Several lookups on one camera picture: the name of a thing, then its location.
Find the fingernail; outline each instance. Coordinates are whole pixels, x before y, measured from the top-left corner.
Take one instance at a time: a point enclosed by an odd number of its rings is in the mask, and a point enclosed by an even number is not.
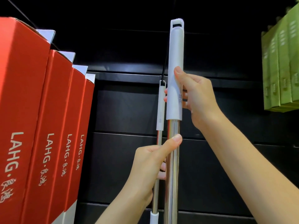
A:
[[[183,71],[182,71],[182,69],[179,67],[179,66],[176,66],[175,68],[174,68],[174,70],[178,73],[178,74],[181,74]]]
[[[180,134],[177,134],[173,136],[172,138],[175,142],[180,142],[182,140],[182,136]]]

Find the forearm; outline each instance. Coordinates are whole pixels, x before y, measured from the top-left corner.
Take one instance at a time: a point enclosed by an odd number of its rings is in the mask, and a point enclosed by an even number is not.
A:
[[[223,114],[200,130],[259,224],[298,222],[299,189]]]
[[[124,186],[95,224],[137,224],[145,208],[143,197]]]

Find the red box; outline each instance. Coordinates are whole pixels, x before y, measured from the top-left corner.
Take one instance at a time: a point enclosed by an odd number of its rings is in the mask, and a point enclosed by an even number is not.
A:
[[[95,75],[86,74],[86,78],[93,76],[92,81],[95,81]],[[94,83],[86,79],[84,96],[81,105],[81,114],[79,128],[77,132],[77,139],[75,142],[75,152],[73,155],[73,162],[71,166],[71,178],[68,185],[67,200],[65,204],[65,212],[63,217],[63,224],[74,224],[77,197],[79,191],[80,177],[82,171],[83,156],[86,143],[86,135],[88,130],[88,123],[90,117],[90,109],[92,105],[92,96],[95,88]]]
[[[0,18],[0,222],[20,222],[50,44],[15,18]]]
[[[65,119],[72,62],[55,50],[48,56],[21,223],[46,223]]]
[[[73,65],[84,68],[80,71],[73,68],[69,98],[66,108],[66,119],[62,133],[62,144],[57,162],[54,191],[51,196],[48,224],[62,224],[68,183],[71,177],[71,164],[74,145],[77,138],[77,128],[80,119],[81,101],[85,87],[85,73],[87,66]]]

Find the hand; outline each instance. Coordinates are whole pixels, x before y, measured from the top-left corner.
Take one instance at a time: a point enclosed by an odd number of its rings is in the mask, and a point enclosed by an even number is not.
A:
[[[133,192],[141,197],[148,205],[152,200],[152,189],[157,178],[165,179],[166,156],[175,150],[182,142],[180,134],[168,139],[163,145],[140,147],[136,150],[129,178],[122,189],[127,193]]]
[[[209,79],[186,74],[179,66],[174,68],[174,75],[183,85],[183,99],[187,100],[183,101],[182,106],[191,111],[192,123],[196,128],[200,130],[207,120],[222,114]]]

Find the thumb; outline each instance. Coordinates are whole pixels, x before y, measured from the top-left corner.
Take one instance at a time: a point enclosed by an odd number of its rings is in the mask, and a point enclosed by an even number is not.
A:
[[[183,138],[180,134],[175,135],[174,137],[168,139],[158,150],[156,150],[156,155],[159,157],[161,162],[164,161],[166,156],[175,150],[183,141]]]
[[[187,75],[179,66],[174,68],[174,75],[188,91],[191,91],[197,85],[197,82],[190,78],[190,76]]]

